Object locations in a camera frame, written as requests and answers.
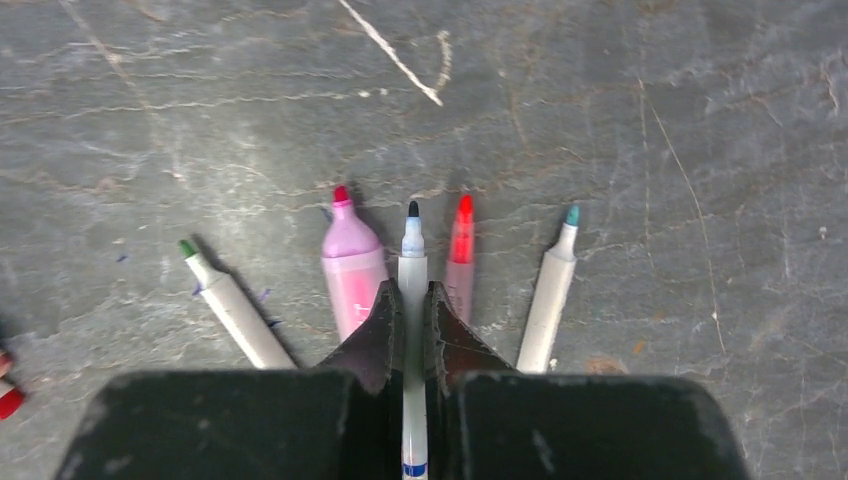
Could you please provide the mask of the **teal cap marker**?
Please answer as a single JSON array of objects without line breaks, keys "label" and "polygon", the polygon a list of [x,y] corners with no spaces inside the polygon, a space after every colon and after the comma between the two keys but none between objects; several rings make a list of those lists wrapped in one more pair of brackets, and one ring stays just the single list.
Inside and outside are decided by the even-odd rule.
[{"label": "teal cap marker", "polygon": [[516,368],[545,373],[572,283],[580,208],[574,204],[562,223],[557,241],[544,253],[537,277]]}]

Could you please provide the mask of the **black tip marker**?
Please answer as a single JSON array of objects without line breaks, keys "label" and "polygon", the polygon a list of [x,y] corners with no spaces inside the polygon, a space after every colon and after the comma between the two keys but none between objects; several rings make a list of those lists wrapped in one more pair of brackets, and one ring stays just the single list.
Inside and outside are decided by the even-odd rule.
[{"label": "black tip marker", "polygon": [[428,260],[416,201],[408,205],[398,256],[397,281],[403,300],[405,346],[403,365],[402,467],[406,479],[428,477],[426,388],[423,367],[423,303]]}]

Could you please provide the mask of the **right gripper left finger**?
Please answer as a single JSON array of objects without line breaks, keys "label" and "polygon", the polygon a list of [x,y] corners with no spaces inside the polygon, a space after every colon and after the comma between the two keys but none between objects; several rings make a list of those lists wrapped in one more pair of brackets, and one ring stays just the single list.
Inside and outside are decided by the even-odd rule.
[{"label": "right gripper left finger", "polygon": [[306,369],[150,370],[87,407],[60,479],[398,479],[402,301]]}]

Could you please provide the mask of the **green cap marker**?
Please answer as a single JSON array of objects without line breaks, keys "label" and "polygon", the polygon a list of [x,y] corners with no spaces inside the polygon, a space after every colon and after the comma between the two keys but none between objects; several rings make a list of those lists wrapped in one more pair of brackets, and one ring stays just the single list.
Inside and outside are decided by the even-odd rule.
[{"label": "green cap marker", "polygon": [[189,240],[178,242],[196,277],[199,295],[258,369],[295,369],[296,364],[234,278],[214,268]]}]

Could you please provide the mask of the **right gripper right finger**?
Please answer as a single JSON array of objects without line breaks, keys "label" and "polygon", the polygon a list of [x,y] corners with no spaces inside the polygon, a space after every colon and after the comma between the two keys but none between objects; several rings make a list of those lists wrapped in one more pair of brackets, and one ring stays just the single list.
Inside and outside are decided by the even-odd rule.
[{"label": "right gripper right finger", "polygon": [[455,314],[424,306],[434,479],[745,479],[730,422],[699,383],[524,374]]}]

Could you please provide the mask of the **pink highlighter pen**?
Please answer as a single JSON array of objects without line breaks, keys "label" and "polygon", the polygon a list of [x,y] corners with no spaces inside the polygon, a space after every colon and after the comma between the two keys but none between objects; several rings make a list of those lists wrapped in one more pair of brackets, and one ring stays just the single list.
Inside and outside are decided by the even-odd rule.
[{"label": "pink highlighter pen", "polygon": [[369,317],[388,279],[382,243],[356,213],[347,188],[333,192],[332,220],[322,242],[322,267],[341,341]]}]

